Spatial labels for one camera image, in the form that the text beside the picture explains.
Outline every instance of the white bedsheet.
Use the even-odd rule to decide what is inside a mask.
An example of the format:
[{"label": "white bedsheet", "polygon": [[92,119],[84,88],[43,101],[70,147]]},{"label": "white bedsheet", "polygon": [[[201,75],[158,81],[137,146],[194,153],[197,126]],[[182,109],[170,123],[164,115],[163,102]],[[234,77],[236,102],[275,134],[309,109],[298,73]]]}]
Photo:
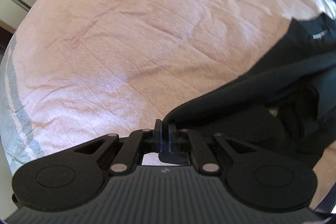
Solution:
[{"label": "white bedsheet", "polygon": [[38,0],[0,65],[12,173],[107,133],[151,128],[246,72],[292,17],[335,9],[331,0]]}]

